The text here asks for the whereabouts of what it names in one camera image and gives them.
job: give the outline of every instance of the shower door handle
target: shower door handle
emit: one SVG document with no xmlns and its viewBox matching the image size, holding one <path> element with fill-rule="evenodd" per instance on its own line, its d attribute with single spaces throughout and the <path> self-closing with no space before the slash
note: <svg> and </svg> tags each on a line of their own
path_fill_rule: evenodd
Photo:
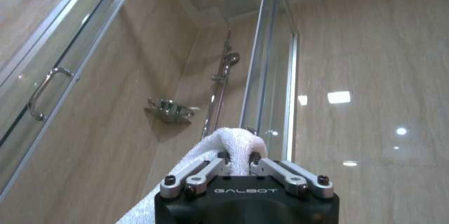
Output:
<svg viewBox="0 0 449 224">
<path fill-rule="evenodd" d="M 64 73 L 71 78 L 73 77 L 73 73 L 70 70 L 67 70 L 63 67 L 55 67 L 50 71 L 50 73 L 47 74 L 46 79 L 40 83 L 40 85 L 38 86 L 36 91 L 34 92 L 32 96 L 30 97 L 30 101 L 28 101 L 30 114 L 39 121 L 46 119 L 46 114 L 43 112 L 38 111 L 36 101 L 38 101 L 40 95 L 43 94 L 43 91 L 44 91 L 46 87 L 48 86 L 50 81 L 54 79 L 54 77 L 59 73 Z"/>
</svg>

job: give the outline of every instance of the shower head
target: shower head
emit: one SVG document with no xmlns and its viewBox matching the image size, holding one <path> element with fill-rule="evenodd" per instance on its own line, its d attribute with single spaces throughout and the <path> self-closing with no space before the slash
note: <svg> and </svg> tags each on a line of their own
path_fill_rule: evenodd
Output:
<svg viewBox="0 0 449 224">
<path fill-rule="evenodd" d="M 240 60 L 240 54 L 237 52 L 229 53 L 223 59 L 224 64 L 233 66 Z"/>
</svg>

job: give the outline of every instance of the chrome soap dish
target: chrome soap dish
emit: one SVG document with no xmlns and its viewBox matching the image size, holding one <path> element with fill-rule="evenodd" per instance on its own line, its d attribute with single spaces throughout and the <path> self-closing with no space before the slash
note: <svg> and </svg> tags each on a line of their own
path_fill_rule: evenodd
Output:
<svg viewBox="0 0 449 224">
<path fill-rule="evenodd" d="M 148 98 L 149 107 L 145 110 L 163 122 L 183 124 L 191 123 L 195 112 L 191 108 L 177 104 L 171 99 Z"/>
</svg>

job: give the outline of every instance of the metal bracket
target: metal bracket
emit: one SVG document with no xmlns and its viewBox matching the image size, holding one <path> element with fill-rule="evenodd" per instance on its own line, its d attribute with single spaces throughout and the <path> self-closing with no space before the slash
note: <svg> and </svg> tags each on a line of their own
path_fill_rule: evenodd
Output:
<svg viewBox="0 0 449 224">
<path fill-rule="evenodd" d="M 257 176 L 272 176 L 295 196 L 304 196 L 308 191 L 308 182 L 303 176 L 293 174 L 269 158 L 256 159 L 251 162 L 249 172 Z"/>
<path fill-rule="evenodd" d="M 231 172 L 231 163 L 227 158 L 217 157 L 212 160 L 207 167 L 195 175 L 187 178 L 185 193 L 188 198 L 195 198 L 204 193 L 208 183 L 216 176 L 225 176 Z"/>
<path fill-rule="evenodd" d="M 333 197 L 335 195 L 333 183 L 329 181 L 329 178 L 327 176 L 315 175 L 312 172 L 305 170 L 297 164 L 287 160 L 281 161 L 280 165 L 295 174 L 305 177 L 308 181 L 309 190 L 315 196 L 324 199 L 329 199 Z"/>
<path fill-rule="evenodd" d="M 167 175 L 164 181 L 160 183 L 161 197 L 175 199 L 185 186 L 187 177 L 197 173 L 207 165 L 208 162 L 199 160 L 187 166 L 177 174 Z"/>
</svg>

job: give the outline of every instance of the glass shower door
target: glass shower door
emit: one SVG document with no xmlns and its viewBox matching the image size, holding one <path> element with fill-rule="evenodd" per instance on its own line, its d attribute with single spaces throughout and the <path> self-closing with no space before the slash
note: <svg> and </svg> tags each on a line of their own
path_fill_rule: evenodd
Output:
<svg viewBox="0 0 449 224">
<path fill-rule="evenodd" d="M 0 201 L 6 197 L 124 0 L 68 0 L 19 64 L 0 76 Z"/>
<path fill-rule="evenodd" d="M 293 158 L 297 31 L 288 0 L 261 0 L 240 126 L 269 157 Z"/>
</svg>

